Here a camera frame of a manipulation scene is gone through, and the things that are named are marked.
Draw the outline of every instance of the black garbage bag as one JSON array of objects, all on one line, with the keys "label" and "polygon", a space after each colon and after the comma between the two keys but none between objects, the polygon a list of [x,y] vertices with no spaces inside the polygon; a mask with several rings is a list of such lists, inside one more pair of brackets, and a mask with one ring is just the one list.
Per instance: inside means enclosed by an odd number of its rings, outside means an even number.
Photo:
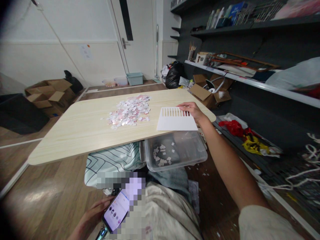
[{"label": "black garbage bag", "polygon": [[75,94],[77,94],[78,92],[80,92],[83,89],[81,82],[79,82],[78,79],[73,77],[69,71],[64,70],[64,74],[66,75],[65,80],[67,80],[69,83],[72,84],[72,86],[70,88]]},{"label": "black garbage bag", "polygon": [[166,87],[168,89],[180,87],[180,77],[187,78],[186,73],[184,72],[184,66],[181,62],[175,61],[167,74]]}]

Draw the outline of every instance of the hand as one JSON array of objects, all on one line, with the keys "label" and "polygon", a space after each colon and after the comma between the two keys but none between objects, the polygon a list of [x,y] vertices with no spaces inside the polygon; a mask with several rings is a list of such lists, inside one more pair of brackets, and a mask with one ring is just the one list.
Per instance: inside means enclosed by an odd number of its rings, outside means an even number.
[{"label": "hand", "polygon": [[99,224],[103,211],[109,206],[114,196],[106,197],[95,202],[82,216],[68,240],[86,240]]},{"label": "hand", "polygon": [[209,120],[208,117],[203,112],[201,112],[201,110],[195,102],[181,103],[177,107],[179,107],[182,111],[190,112],[196,123],[198,123],[199,125],[203,121]]}]

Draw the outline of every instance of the pink bag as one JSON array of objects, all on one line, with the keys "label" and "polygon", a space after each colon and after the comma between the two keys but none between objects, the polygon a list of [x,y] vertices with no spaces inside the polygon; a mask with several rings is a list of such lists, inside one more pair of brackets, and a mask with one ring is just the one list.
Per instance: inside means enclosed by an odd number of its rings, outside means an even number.
[{"label": "pink bag", "polygon": [[309,16],[320,12],[320,0],[289,0],[273,20]]}]

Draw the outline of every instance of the door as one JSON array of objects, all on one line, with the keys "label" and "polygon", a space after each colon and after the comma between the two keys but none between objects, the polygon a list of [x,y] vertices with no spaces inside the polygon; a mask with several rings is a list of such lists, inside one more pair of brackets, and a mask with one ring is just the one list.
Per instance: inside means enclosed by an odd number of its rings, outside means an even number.
[{"label": "door", "polygon": [[152,0],[111,0],[122,60],[129,73],[155,75]]}]

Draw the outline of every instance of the light wood tabletop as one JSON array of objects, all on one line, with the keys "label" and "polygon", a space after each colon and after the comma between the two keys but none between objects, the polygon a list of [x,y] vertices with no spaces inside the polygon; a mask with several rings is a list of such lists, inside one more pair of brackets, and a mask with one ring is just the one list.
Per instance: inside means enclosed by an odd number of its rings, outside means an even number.
[{"label": "light wood tabletop", "polygon": [[139,95],[136,93],[79,101],[71,105],[60,117],[30,154],[28,163],[50,163],[170,133],[172,131],[157,131],[160,110],[162,107],[175,107],[182,102],[195,102],[211,122],[216,120],[216,116],[208,108],[184,89],[141,94],[152,97],[148,102],[151,109],[148,114],[150,121],[137,121],[136,126],[124,125],[117,130],[111,129],[111,125],[108,125],[106,118],[109,117],[109,113],[117,110],[120,101]]}]

